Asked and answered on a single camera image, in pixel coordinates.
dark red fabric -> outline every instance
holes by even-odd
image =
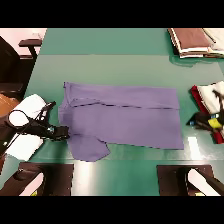
[[[202,99],[201,99],[201,96],[200,96],[200,94],[198,92],[197,86],[195,86],[195,85],[192,86],[190,91],[191,91],[191,94],[194,97],[194,99],[195,99],[195,101],[196,101],[200,111],[202,111],[202,112],[204,112],[206,114],[209,114],[208,110],[205,108],[205,106],[201,102]],[[213,133],[213,137],[214,137],[216,143],[218,143],[218,144],[224,143],[224,139],[223,139],[223,137],[222,137],[220,132]]]

